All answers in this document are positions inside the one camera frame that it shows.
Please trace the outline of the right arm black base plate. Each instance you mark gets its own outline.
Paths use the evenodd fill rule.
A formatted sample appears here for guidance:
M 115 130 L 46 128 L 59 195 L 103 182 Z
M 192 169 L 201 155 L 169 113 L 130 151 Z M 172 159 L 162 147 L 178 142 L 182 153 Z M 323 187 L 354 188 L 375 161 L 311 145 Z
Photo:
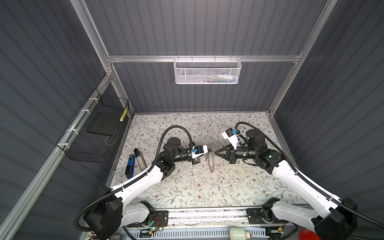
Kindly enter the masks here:
M 262 208 L 247 208 L 246 209 L 247 218 L 249 224 L 287 224 L 286 220 L 265 220 L 262 214 Z

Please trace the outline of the metal perforated ring disc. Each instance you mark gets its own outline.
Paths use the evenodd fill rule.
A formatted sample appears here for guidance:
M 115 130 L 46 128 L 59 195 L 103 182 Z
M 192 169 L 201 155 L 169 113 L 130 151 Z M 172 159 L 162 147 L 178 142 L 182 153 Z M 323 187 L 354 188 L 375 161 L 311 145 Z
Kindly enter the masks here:
M 209 152 L 207 155 L 207 163 L 211 173 L 215 171 L 214 153 Z

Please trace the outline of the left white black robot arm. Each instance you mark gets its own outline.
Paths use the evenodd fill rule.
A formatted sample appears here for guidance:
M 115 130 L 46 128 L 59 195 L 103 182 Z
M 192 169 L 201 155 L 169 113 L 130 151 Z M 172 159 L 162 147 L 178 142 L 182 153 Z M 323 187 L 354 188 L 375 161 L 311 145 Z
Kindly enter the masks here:
M 181 129 L 187 134 L 188 148 L 182 148 L 178 139 L 169 139 L 164 145 L 166 134 L 172 129 Z M 79 211 L 74 219 L 74 227 L 81 232 L 94 232 L 100 240 L 107 240 L 119 228 L 140 223 L 151 225 L 155 217 L 155 208 L 146 201 L 129 206 L 129 203 L 149 187 L 160 183 L 176 168 L 176 162 L 193 162 L 207 155 L 212 149 L 207 145 L 196 146 L 189 131 L 179 125 L 167 128 L 162 134 L 155 158 L 151 165 L 140 174 L 122 184 L 105 188 L 93 202 Z

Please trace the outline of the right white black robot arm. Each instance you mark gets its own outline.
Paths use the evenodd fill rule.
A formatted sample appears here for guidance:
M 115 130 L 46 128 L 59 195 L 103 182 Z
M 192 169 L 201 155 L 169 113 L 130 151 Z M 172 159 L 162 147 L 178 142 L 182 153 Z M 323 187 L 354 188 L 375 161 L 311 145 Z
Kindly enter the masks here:
M 358 219 L 384 227 L 359 213 L 351 199 L 341 199 L 299 171 L 282 149 L 255 126 L 251 126 L 244 136 L 233 128 L 225 130 L 222 136 L 230 143 L 215 151 L 216 156 L 230 164 L 237 160 L 252 160 L 253 166 L 283 181 L 311 206 L 310 209 L 301 208 L 271 197 L 262 205 L 259 214 L 265 223 L 288 221 L 312 231 L 321 240 L 356 240 L 353 232 L 358 227 Z

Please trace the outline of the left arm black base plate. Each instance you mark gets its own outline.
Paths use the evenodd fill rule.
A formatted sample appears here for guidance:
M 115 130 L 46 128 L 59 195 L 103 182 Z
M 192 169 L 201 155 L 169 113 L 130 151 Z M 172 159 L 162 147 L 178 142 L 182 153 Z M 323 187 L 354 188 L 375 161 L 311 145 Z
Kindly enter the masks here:
M 151 221 L 144 223 L 134 223 L 127 225 L 128 228 L 152 228 L 152 227 L 167 227 L 169 220 L 169 211 L 156 211 Z

